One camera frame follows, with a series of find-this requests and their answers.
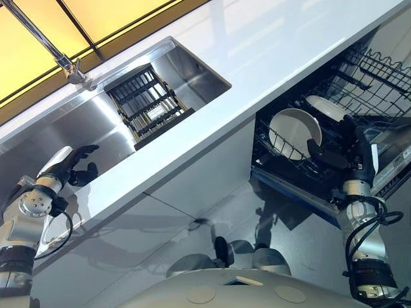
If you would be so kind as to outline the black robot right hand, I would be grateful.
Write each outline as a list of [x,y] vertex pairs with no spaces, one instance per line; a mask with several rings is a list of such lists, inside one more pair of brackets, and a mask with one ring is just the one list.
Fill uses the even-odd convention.
[[338,171],[345,181],[360,180],[373,184],[376,171],[372,146],[353,117],[345,115],[338,124],[341,151],[335,153],[319,146],[313,139],[307,141],[308,151],[320,165]]

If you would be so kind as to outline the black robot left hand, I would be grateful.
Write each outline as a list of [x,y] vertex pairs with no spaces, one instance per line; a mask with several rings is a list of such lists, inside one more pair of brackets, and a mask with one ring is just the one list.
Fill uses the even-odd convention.
[[69,184],[75,187],[83,187],[97,178],[98,168],[94,162],[87,165],[86,170],[75,170],[75,166],[81,160],[86,159],[89,155],[99,148],[98,145],[85,145],[76,149],[65,146],[60,149],[46,165],[39,171],[37,178],[49,177],[56,178],[61,186]]

